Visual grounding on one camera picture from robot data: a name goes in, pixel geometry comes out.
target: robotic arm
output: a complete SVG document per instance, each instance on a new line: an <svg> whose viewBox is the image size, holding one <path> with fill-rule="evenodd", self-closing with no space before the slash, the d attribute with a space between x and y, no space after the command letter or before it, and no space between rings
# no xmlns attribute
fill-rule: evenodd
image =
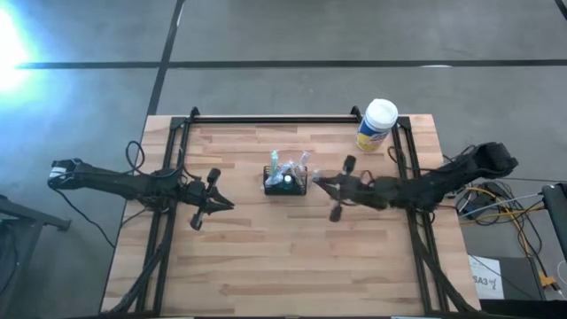
<svg viewBox="0 0 567 319"><path fill-rule="evenodd" d="M314 180L337 201L330 214L332 222L340 220L341 204L345 204L346 199L378 210L392 206L430 212L448 192L457 191L479 177L492 179L509 175L517 166L517 160L506 147L495 142L475 146L437 169L424 169L429 172L409 181L381 176L363 183L360 177L351 175L355 163L356 158L349 155L337 176Z"/></svg>
<svg viewBox="0 0 567 319"><path fill-rule="evenodd" d="M130 175L100 167L93 167L80 159L55 160L51 164L48 185L54 190L77 190L90 188L122 196L126 200L138 200L144 206L164 209L169 199L177 199L185 204L197 206L190 226L200 230L203 214L212 214L234 208L234 204L224 198L216 188L221 175L217 168L211 169L206 178L208 186L200 177L189 183L182 183L180 168L161 169L149 175Z"/></svg>

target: black robotic arm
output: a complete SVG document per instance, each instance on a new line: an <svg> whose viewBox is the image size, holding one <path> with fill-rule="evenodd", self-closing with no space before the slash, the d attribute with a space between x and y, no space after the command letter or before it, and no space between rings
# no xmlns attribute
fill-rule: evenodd
<svg viewBox="0 0 567 319"><path fill-rule="evenodd" d="M164 210L170 199L197 206L190 226L200 230L203 214L230 210L234 204L224 198L216 187L221 171L211 169L205 186L200 177L182 183L180 168L157 170L149 175L131 175L93 167L80 159L55 160L51 164L48 185L53 190L78 190L89 188L122 196L127 200L138 200L151 209Z"/></svg>

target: yellow cable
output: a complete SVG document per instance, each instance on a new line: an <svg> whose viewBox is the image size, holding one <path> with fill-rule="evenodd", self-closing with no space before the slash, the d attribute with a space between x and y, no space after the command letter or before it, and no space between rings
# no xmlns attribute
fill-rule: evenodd
<svg viewBox="0 0 567 319"><path fill-rule="evenodd" d="M502 202L502 201L498 198L498 196L492 194L490 191L483 190L483 189L478 188L478 187L467 187L466 190L467 190L467 191L480 191L480 192L484 192L486 195L488 195L488 196L490 196L490 197L496 199L496 201L498 201L498 202L500 202L500 203ZM504 208L504 211L506 211L506 213L511 213L510 210L509 210L506 206L502 205L502 207ZM514 218L514 216L509 215L509 218L512 220L512 223L514 223L514 226L516 226L517 231L520 233L520 237L522 238L522 244L523 244L523 248L524 248L525 254L526 254L526 255L530 255L530 250L529 250L529 247L528 247L528 241L525 239L524 231L523 231L522 228L520 227L520 224L517 223L517 221L516 221L516 219Z"/></svg>
<svg viewBox="0 0 567 319"><path fill-rule="evenodd" d="M487 190L483 190L477 187L467 187L466 188L467 191L480 191L480 192L484 192L485 194L487 194L488 196L491 196L492 198L496 199L498 202L501 202L501 200L498 199L498 197L494 194L492 194L490 191ZM480 221L483 220L485 218L490 218L490 217L497 217L497 216L508 216L512 222L514 223L514 225L517 228L517 231L520 233L520 236L522 238L522 241L524 243L524 251L526 256L530 256L530 250L528 248L528 244L527 244L527 240L525 238L525 234L524 234L524 230L522 230L522 228L520 227L520 224L518 224L517 220L514 219L514 215L515 214L523 214L523 213L529 213L531 211L536 211L536 210L542 210L543 206L540 207L534 207L534 208L530 208L530 209L526 209L524 211L519 211L519 212L511 212L507 207L502 206L504 208L504 210L506 211L506 213L504 214L489 214L486 216L482 216L481 218L476 219L476 221ZM475 221L468 221L468 222L461 222L461 223L472 223ZM552 276L545 276L543 271L539 272L540 275L540 281L541 281L541 285L545 288L547 286L553 286L554 284L557 285L557 281L555 280L555 278L553 278Z"/></svg>
<svg viewBox="0 0 567 319"><path fill-rule="evenodd" d="M540 206L540 207L534 207L534 208L531 208L531 209L526 209L526 210L523 210L523 211L511 211L510 213L488 214L488 215L480 216L474 221L460 222L460 224L461 225L468 225L468 224L474 223L475 221L482 221L484 219L489 219L489 218L493 218L493 217L511 216L511 215L540 211L542 209L543 209L543 206Z"/></svg>

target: black stand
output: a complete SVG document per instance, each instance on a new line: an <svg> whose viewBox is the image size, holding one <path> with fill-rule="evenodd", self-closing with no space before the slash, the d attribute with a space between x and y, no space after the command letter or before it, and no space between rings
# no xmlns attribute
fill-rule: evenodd
<svg viewBox="0 0 567 319"><path fill-rule="evenodd" d="M0 223L2 229L6 229L6 234L3 234L5 236L2 236L1 240L7 246L7 253L0 254L3 256L0 289L5 286L4 292L0 295L0 318L4 318L10 310L12 297L18 294L19 278L29 266L43 226L51 225L58 230L66 231L71 221L13 203L3 195L0 195L0 213L15 217Z"/></svg>

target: white lid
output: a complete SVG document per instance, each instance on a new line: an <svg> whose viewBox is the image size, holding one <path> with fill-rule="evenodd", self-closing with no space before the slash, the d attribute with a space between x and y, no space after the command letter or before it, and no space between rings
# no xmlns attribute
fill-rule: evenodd
<svg viewBox="0 0 567 319"><path fill-rule="evenodd" d="M364 119L374 128L391 128L398 119L398 108L387 99L375 98L366 109Z"/></svg>

